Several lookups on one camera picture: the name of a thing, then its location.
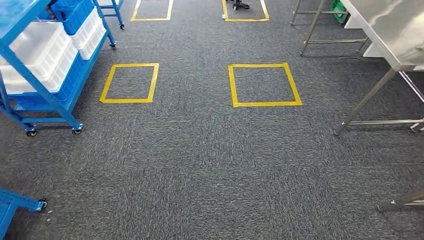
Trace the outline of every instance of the green bin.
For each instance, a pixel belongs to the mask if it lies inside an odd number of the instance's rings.
[[[346,8],[343,6],[340,0],[333,0],[332,5],[330,6],[330,11],[344,12],[346,11]],[[348,21],[350,15],[345,16],[345,14],[334,14],[334,17],[339,23],[345,24]]]

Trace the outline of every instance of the black object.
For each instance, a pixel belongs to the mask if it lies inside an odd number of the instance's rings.
[[[233,5],[232,5],[232,8],[235,10],[235,11],[237,11],[237,10],[239,10],[239,8],[240,7],[242,7],[242,8],[244,8],[244,9],[250,9],[251,7],[249,6],[249,5],[247,5],[247,4],[245,4],[245,3],[242,3],[242,0],[225,0],[225,1],[230,1],[230,2],[235,2]]]

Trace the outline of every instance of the steel table leg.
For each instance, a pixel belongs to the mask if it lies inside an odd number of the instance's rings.
[[[423,206],[424,191],[419,191],[406,196],[398,196],[387,201],[381,201],[377,204],[380,212],[394,210],[402,206]]]
[[[290,26],[292,27],[293,27],[293,24],[295,24],[295,18],[296,18],[296,15],[298,14],[300,5],[301,5],[301,0],[297,0],[296,7],[294,8],[294,11],[293,11],[293,18],[291,19],[291,22],[290,22]]]
[[[360,45],[360,47],[356,50],[356,52],[357,53],[360,53],[361,52],[361,50],[362,50],[362,48],[365,46],[365,44],[367,44],[367,42],[368,42],[368,40],[369,40],[370,38],[369,37],[366,37],[365,38],[365,41]]]
[[[367,95],[360,101],[360,103],[353,109],[349,116],[341,122],[341,125],[334,131],[334,134],[339,135],[352,121],[352,119],[365,107],[365,105],[373,98],[373,96],[395,75],[396,71],[390,69],[377,84],[367,93]]]
[[[321,12],[323,11],[324,0],[321,0],[318,10],[316,10],[315,17],[313,18],[312,24],[310,26],[309,32],[306,35],[306,40],[303,42],[303,49],[300,51],[300,56],[304,55],[306,47],[308,46],[309,40],[311,39],[312,33],[314,32],[315,27],[317,26],[318,19],[320,18]]]

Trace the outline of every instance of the stainless steel table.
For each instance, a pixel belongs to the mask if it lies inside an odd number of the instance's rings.
[[[424,119],[352,121],[368,101],[397,72],[424,103],[424,95],[405,72],[424,71],[424,1],[422,0],[341,0],[353,18],[376,44],[391,69],[354,108],[334,131],[339,135],[347,125],[415,124],[416,131]]]

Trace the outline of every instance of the blue plastic crate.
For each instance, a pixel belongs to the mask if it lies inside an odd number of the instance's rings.
[[[63,23],[65,32],[68,35],[74,35],[84,23],[86,18],[92,12],[94,4],[92,0],[65,0],[67,3],[61,4],[60,1],[51,6],[51,11],[59,22]],[[51,20],[49,13],[43,10],[39,19]]]
[[[64,104],[70,100],[71,94],[77,84],[77,79],[84,69],[84,65],[85,61],[81,58],[80,53],[78,53],[59,91],[53,93],[60,103]],[[9,94],[8,96],[21,106],[47,103],[38,92],[24,92],[22,94]]]
[[[74,35],[92,12],[94,4],[92,0],[82,0],[72,11],[64,11],[65,19],[63,26],[68,35]]]
[[[76,7],[81,0],[57,0],[56,5],[59,7],[65,7],[65,8],[74,8]]]

